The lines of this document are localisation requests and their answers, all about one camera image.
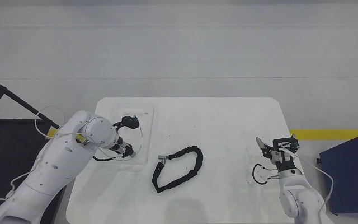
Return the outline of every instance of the yellow floor line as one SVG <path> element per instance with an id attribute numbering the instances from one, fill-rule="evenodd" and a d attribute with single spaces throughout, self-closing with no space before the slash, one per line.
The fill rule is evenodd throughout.
<path id="1" fill-rule="evenodd" d="M 356 129 L 293 129 L 298 140 L 350 140 L 358 137 Z"/>

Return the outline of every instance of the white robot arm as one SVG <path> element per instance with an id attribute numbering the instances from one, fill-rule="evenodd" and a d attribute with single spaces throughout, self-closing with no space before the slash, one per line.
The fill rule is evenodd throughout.
<path id="1" fill-rule="evenodd" d="M 75 113 L 42 148 L 22 184 L 8 193 L 0 206 L 0 223 L 40 223 L 52 199 L 86 167 L 99 146 L 123 152 L 123 145 L 128 146 L 107 119 Z"/>
<path id="2" fill-rule="evenodd" d="M 295 219 L 296 224 L 333 224 L 326 215 L 324 199 L 308 182 L 302 172 L 293 163 L 298 141 L 290 138 L 275 139 L 273 147 L 256 138 L 264 157 L 276 165 L 279 173 L 280 201 L 285 214 Z M 282 144 L 288 145 L 289 151 Z"/>

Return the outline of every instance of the white table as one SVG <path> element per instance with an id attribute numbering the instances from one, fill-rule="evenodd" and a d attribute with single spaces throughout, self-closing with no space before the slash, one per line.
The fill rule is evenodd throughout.
<path id="1" fill-rule="evenodd" d="M 96 114 L 111 120 L 120 105 L 154 106 L 148 162 L 92 160 L 74 183 L 68 222 L 293 223 L 281 208 L 278 181 L 258 185 L 251 178 L 254 164 L 273 167 L 255 137 L 272 145 L 273 139 L 289 136 L 276 100 L 109 97 L 98 102 Z M 157 194 L 152 184 L 157 156 L 192 145 L 204 154 L 198 175 Z M 195 157 L 167 161 L 159 186 L 186 174 Z M 302 169 L 298 160 L 295 164 Z"/>

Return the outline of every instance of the gray floor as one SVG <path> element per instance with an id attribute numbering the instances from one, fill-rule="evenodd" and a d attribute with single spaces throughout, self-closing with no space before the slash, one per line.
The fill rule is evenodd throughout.
<path id="1" fill-rule="evenodd" d="M 283 2 L 2 1 L 1 84 L 67 116 L 106 96 L 267 96 L 290 129 L 358 129 L 358 4 Z M 34 117 L 5 97 L 0 108 Z M 337 143 L 300 153 L 314 160 Z"/>

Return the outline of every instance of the black pole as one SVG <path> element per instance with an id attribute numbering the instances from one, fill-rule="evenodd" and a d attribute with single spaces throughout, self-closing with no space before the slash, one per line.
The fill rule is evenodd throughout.
<path id="1" fill-rule="evenodd" d="M 39 112 L 38 110 L 33 108 L 30 104 L 25 102 L 22 98 L 16 96 L 13 92 L 11 92 L 6 87 L 4 87 L 2 84 L 0 84 L 0 99 L 4 94 L 7 95 L 8 97 L 10 97 L 11 99 L 15 100 L 18 104 L 25 107 L 27 110 L 31 111 L 33 114 L 36 115 Z M 52 127 L 56 128 L 56 129 L 60 128 L 60 126 L 58 126 L 55 122 L 50 120 L 47 116 L 43 115 L 42 113 L 39 113 L 38 117 L 41 118 L 42 120 L 46 121 Z"/>

